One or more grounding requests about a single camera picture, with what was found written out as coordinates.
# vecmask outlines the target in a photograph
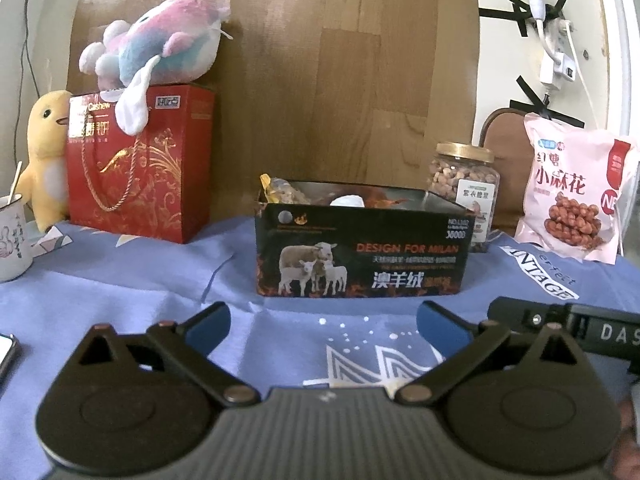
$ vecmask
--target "white mug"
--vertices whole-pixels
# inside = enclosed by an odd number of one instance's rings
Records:
[[[9,197],[0,197],[0,283],[14,280],[33,263],[21,198],[19,194],[14,195],[14,200],[7,205]]]

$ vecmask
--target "smartphone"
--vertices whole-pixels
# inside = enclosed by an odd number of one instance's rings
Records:
[[[9,373],[19,352],[20,342],[13,334],[0,334],[0,384]]]

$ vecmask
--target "pink and blue plush toy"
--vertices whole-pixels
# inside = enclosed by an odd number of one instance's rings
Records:
[[[188,83],[205,74],[216,60],[220,35],[230,38],[221,29],[229,13],[205,0],[166,0],[131,26],[111,23],[102,42],[82,51],[80,71],[97,75],[102,97],[117,99],[118,126],[135,136],[148,121],[149,85]]]

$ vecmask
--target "lamb image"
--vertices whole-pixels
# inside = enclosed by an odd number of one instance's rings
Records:
[[[347,267],[334,267],[334,263],[328,260],[322,262],[324,267],[324,278],[326,285],[324,287],[323,296],[326,296],[329,285],[333,285],[332,294],[335,296],[335,285],[338,285],[338,292],[344,292],[347,288]]]
[[[290,272],[286,269],[302,269],[302,262],[315,262],[315,266],[311,272],[311,291],[317,292],[320,290],[320,277],[324,276],[324,268],[321,263],[323,261],[333,261],[334,255],[332,249],[337,244],[329,244],[327,242],[318,242],[315,245],[294,245],[283,248],[280,253],[280,283],[283,281],[284,276],[289,276]],[[300,295],[304,296],[305,291],[301,290]]]
[[[291,282],[300,282],[300,296],[305,295],[306,284],[311,279],[311,272],[314,270],[316,261],[305,262],[299,261],[302,267],[286,267],[280,270],[280,284],[278,285],[278,294],[282,295],[284,290],[288,294],[291,293]]]

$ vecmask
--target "rope handle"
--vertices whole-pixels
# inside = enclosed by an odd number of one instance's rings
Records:
[[[82,146],[81,146],[81,155],[82,155],[82,169],[84,170],[84,179],[86,180],[86,184],[89,187],[89,191],[91,191],[92,196],[94,197],[95,202],[100,209],[104,212],[110,213],[116,211],[116,209],[120,208],[122,204],[124,204],[125,200],[129,197],[129,192],[131,191],[131,186],[133,185],[133,169],[136,167],[136,159],[138,158],[138,144],[140,142],[140,136],[136,136],[136,142],[133,144],[133,153],[131,153],[131,165],[129,167],[129,177],[127,179],[127,187],[124,190],[122,197],[112,206],[104,205],[104,202],[98,197],[98,194],[95,192],[94,183],[91,181],[91,177],[89,176],[89,170],[86,166],[86,157],[84,154],[84,144],[86,139],[86,127],[88,124],[88,119],[90,116],[89,110],[87,110],[84,114],[84,125],[82,126]]]

